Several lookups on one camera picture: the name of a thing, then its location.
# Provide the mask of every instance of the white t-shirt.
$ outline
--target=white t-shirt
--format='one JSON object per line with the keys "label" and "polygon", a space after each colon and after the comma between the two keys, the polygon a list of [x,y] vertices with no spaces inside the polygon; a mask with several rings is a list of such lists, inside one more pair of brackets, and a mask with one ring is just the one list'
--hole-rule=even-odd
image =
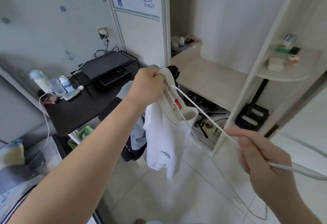
{"label": "white t-shirt", "polygon": [[[144,130],[147,139],[146,161],[150,168],[167,168],[167,177],[173,179],[178,172],[182,154],[191,134],[198,110],[188,107],[177,94],[177,90],[168,85],[175,85],[174,78],[167,68],[158,72],[165,77],[163,94],[149,105],[145,111]],[[168,91],[173,96],[189,126],[173,104]]]}

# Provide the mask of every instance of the red label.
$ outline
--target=red label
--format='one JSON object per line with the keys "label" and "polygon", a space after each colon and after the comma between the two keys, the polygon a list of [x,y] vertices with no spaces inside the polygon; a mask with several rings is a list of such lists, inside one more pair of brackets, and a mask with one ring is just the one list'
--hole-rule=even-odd
{"label": "red label", "polygon": [[175,103],[177,104],[178,108],[181,110],[182,106],[177,98],[175,99]]}

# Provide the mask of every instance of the wooden shelf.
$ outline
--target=wooden shelf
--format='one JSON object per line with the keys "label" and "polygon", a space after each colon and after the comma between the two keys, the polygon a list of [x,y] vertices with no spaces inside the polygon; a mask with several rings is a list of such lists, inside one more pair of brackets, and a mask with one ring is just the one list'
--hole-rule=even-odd
{"label": "wooden shelf", "polygon": [[317,64],[319,57],[321,56],[321,50],[315,49],[301,49],[299,52],[300,61],[297,66],[286,66],[283,71],[275,72],[267,69],[267,59],[269,57],[280,57],[287,58],[287,54],[279,53],[276,55],[272,54],[267,56],[267,59],[259,65],[256,75],[261,78],[266,78],[272,81],[281,81],[281,82],[295,82],[301,81],[308,78],[312,72],[313,67]]}
{"label": "wooden shelf", "polygon": [[229,111],[247,79],[245,73],[202,58],[185,62],[180,71],[178,84]]}

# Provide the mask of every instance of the black table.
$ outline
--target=black table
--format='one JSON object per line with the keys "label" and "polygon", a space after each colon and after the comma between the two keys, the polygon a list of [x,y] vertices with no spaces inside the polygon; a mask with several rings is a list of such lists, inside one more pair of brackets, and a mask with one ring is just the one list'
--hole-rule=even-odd
{"label": "black table", "polygon": [[138,66],[130,64],[125,67],[128,75],[110,83],[107,86],[94,82],[76,97],[69,101],[59,100],[56,104],[46,105],[45,108],[59,136],[70,135],[77,128],[95,118],[117,96],[121,87],[133,80],[139,70]]}

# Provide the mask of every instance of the green plastic bag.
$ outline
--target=green plastic bag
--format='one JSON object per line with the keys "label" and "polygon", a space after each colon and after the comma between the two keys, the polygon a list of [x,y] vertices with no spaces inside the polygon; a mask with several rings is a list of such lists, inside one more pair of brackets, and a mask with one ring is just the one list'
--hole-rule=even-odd
{"label": "green plastic bag", "polygon": [[[90,126],[86,126],[84,127],[81,131],[77,132],[77,137],[83,141],[88,135],[90,135],[93,132],[93,129]],[[70,148],[74,149],[75,147],[77,147],[77,144],[75,141],[73,141],[72,139],[69,139],[67,141],[68,146],[70,146]]]}

